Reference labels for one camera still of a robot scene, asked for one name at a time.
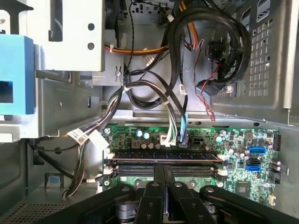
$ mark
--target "cable label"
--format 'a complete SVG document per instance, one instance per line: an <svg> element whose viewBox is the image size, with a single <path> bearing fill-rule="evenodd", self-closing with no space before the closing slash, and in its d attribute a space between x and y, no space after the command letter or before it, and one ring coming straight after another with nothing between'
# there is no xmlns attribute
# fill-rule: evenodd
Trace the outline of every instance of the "cable label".
<svg viewBox="0 0 299 224"><path fill-rule="evenodd" d="M180 84L180 85L179 85L179 91L180 91L180 93L183 94L183 95L186 95L186 94L187 94L186 89L185 89L185 87L184 87L183 84Z"/></svg>
<svg viewBox="0 0 299 224"><path fill-rule="evenodd" d="M79 145L83 145L88 139L88 136L79 128L68 132L67 135L73 138Z"/></svg>

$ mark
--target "white connector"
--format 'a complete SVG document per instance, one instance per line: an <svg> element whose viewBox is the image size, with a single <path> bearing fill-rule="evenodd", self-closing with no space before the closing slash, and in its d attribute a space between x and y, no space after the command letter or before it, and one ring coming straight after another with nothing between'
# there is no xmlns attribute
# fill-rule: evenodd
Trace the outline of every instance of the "white connector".
<svg viewBox="0 0 299 224"><path fill-rule="evenodd" d="M175 146L176 145L176 140L168 142L167 141L167 134L160 134L160 145L161 146L166 146L166 147Z"/></svg>
<svg viewBox="0 0 299 224"><path fill-rule="evenodd" d="M276 197L274 195L269 195L269 197L268 197L269 205L275 206L276 205L275 202L274 202L275 199L276 199Z"/></svg>

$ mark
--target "white label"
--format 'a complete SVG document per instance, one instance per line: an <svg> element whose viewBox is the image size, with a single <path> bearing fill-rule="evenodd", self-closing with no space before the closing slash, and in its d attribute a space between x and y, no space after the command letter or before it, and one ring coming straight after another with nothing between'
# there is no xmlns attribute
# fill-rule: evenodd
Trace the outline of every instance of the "white label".
<svg viewBox="0 0 299 224"><path fill-rule="evenodd" d="M83 145L84 142L87 141L88 136L84 134L79 128L72 130L67 133L70 137L72 137L79 145Z"/></svg>
<svg viewBox="0 0 299 224"><path fill-rule="evenodd" d="M97 130L94 130L89 135L89 139L97 147L107 148L109 146L109 143L106 141L106 139L104 139L104 137Z"/></svg>
<svg viewBox="0 0 299 224"><path fill-rule="evenodd" d="M179 85L179 91L181 94L184 94L184 95L187 94L186 89L183 84Z"/></svg>

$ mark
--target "white cable connector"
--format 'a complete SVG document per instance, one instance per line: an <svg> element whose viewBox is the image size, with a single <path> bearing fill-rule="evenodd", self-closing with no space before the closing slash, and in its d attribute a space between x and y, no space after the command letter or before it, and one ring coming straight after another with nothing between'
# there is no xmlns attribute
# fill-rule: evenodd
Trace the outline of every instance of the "white cable connector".
<svg viewBox="0 0 299 224"><path fill-rule="evenodd" d="M111 44L111 45L110 45L110 53L113 53L113 48L114 48L114 45Z"/></svg>
<svg viewBox="0 0 299 224"><path fill-rule="evenodd" d="M169 14L169 15L167 16L167 18L168 18L168 21L169 21L169 22L174 21L174 17L173 17L171 14Z"/></svg>

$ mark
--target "blue plastic part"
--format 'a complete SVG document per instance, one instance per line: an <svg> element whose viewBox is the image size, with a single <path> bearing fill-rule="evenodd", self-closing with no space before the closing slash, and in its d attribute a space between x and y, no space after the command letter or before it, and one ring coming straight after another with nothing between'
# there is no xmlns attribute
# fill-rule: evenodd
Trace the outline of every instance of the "blue plastic part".
<svg viewBox="0 0 299 224"><path fill-rule="evenodd" d="M250 154L265 154L267 151L263 146L249 146L248 150Z"/></svg>
<svg viewBox="0 0 299 224"><path fill-rule="evenodd" d="M186 117L186 123L188 124L188 114L185 114L185 117ZM185 134L185 129L186 129L186 125L183 120L183 117L181 117L180 142L182 142L182 143L183 143L183 136Z"/></svg>
<svg viewBox="0 0 299 224"><path fill-rule="evenodd" d="M33 40L22 35L0 35L1 115L34 114L34 76Z"/></svg>
<svg viewBox="0 0 299 224"><path fill-rule="evenodd" d="M250 171L250 172L259 172L259 171L262 170L262 167L260 165L246 164L245 168L246 168L247 171Z"/></svg>

